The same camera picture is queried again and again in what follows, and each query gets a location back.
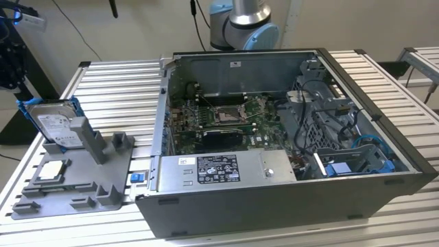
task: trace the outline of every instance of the gray holder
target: gray holder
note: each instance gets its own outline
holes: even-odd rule
[[[47,153],[12,208],[12,219],[118,210],[123,205],[134,137],[115,132],[103,138],[86,117],[74,118],[70,129],[85,148],[63,152],[58,144],[43,144]],[[39,174],[50,161],[63,161],[60,173],[42,179]]]

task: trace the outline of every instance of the white sticker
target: white sticker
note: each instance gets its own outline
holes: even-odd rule
[[[179,165],[195,165],[195,157],[179,158]]]
[[[39,120],[48,132],[70,129],[70,121],[63,115],[39,115]]]
[[[64,130],[59,133],[51,133],[51,137],[54,138],[56,144],[62,145],[66,148],[81,147],[83,142],[77,135],[77,132],[72,130]]]
[[[241,67],[241,61],[231,62],[231,68],[238,68],[238,67]]]
[[[81,147],[83,142],[77,132],[70,130],[70,120],[63,115],[39,115],[39,120],[58,145],[66,148]]]

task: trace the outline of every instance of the motherboard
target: motherboard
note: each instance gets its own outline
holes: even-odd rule
[[[241,100],[199,97],[171,109],[177,155],[246,151],[255,148],[293,153],[281,116],[270,96]]]

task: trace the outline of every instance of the metal rail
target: metal rail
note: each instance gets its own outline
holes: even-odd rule
[[[439,170],[439,120],[367,55],[331,53],[402,133]],[[94,128],[137,138],[130,171],[150,168],[159,61],[101,62],[81,68],[63,94],[75,92]],[[415,195],[395,198],[370,219],[231,233],[191,239],[157,239],[131,203],[118,211],[19,220],[12,205],[43,157],[39,135],[0,194],[0,245],[18,246],[418,246],[439,245],[439,179]]]

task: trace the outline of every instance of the hard drive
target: hard drive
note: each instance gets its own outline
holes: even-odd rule
[[[70,130],[74,117],[85,116],[78,98],[60,100],[35,98],[26,102],[18,101],[18,104],[50,143],[56,143],[66,149],[83,148],[77,133]]]

